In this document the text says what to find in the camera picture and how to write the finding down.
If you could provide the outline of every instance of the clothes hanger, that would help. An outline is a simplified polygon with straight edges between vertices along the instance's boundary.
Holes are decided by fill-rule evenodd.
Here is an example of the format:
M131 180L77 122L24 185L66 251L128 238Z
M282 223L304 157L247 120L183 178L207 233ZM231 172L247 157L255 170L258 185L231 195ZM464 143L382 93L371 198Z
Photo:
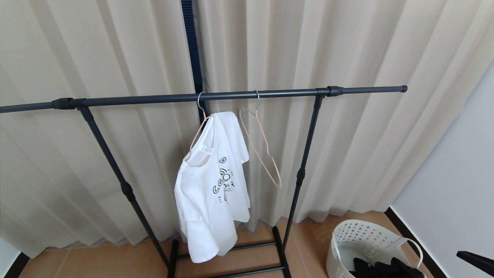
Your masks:
M259 104L261 102L261 98L259 97L259 92L257 90L255 90L255 92L257 94L257 105L255 107L255 113L252 112L252 111L250 111L249 109L246 109L245 107L242 107L241 109L239 109L240 122L242 123L242 127L244 128L244 130L246 132L246 135L247 135L247 139L249 141L249 144L252 146L252 148L254 148L255 154L259 158L259 161L261 162L262 167L264 167L264 169L266 170L266 172L269 175L269 178L271 179L271 181L273 182L273 184L276 186L276 188L280 189L281 188L280 171L278 171L278 166L276 165L275 159L269 153L268 139L266 139L266 135L264 134L264 130L262 129L262 126L261 126L261 122L259 121L259 117L257 116L257 109L259 108ZM275 181L275 179L273 178L273 176L271 176L271 173L268 171L268 168L266 167L266 165L264 165L264 162L262 161L261 156L259 155L259 153L257 152L257 149L255 148L254 144L252 143L252 140L250 140L250 136L249 136L248 131L246 129L246 126L244 124L244 120L242 119L242 110L243 111L246 111L247 110L250 114L252 114L252 115L255 116L255 118L257 120L257 124L259 125L259 128L261 129L261 133L262 133L262 137L264 138L264 142L266 143L266 152L268 153L268 156L271 158L271 160L273 161L273 164L275 165L276 174L278 175L278 180L280 181L279 183L277 183Z
M201 95L202 93L204 92L200 92L199 93L199 96L197 97L197 107L199 107L202 111L203 111L203 122L201 123L201 125L199 126L199 129L197 130L197 133L196 133L196 136L194 136L194 139L192 140L192 143L190 144L190 153L192 154L192 146L194 145L194 142L196 141L197 139L197 135L199 135L199 132L201 132L202 128L203 128L203 125L204 123L206 122L207 119L211 118L212 115L209 115L206 117L206 112L204 111L204 109L199 105L199 99L201 98Z

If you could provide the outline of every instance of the curtain fold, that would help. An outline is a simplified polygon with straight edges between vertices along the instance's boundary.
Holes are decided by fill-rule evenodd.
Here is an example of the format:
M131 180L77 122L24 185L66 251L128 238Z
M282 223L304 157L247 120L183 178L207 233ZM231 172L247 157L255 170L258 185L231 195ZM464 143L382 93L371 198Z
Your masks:
M206 92L408 85L325 98L295 220L384 211L458 116L494 58L494 3L195 1ZM181 3L0 3L1 105L61 97L194 93ZM249 148L251 221L287 217L314 99L262 99L282 176ZM211 101L211 111L257 100ZM195 103L91 108L158 239L179 231L173 186L199 120ZM245 118L264 154L255 118ZM0 235L34 257L48 246L146 233L77 111L0 117Z

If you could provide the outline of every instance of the printed graphic on shirt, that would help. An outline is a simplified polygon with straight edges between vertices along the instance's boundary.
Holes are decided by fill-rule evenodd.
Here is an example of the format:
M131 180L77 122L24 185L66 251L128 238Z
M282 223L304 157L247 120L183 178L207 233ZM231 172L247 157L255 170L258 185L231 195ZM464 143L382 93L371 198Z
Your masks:
M226 157L222 157L219 160L219 163L224 164L225 162L226 162ZM225 187L223 198L221 198L221 196L218 196L218 201L221 203L223 202L223 200L225 201L227 200L226 192L232 191L235 185L233 184L233 180L232 180L233 172L230 169L220 168L219 173L221 175L221 178L218 180L218 185L213 186L213 193L217 194L222 186Z

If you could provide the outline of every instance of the shirt tag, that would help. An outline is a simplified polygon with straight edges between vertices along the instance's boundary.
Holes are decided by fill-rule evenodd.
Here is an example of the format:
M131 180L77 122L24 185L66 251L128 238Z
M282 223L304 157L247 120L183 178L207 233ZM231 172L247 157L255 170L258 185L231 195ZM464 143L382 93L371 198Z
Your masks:
M199 146L199 150L205 154L212 155L213 154L213 149L210 147L206 147L203 144Z

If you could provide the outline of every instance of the white wall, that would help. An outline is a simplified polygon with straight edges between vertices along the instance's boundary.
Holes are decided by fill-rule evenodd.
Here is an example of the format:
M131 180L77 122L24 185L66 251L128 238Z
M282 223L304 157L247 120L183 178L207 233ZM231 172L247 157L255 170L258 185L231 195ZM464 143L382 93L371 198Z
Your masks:
M494 259L494 62L391 207L449 277L490 277L456 252Z
M21 252L0 237L0 277L4 277Z

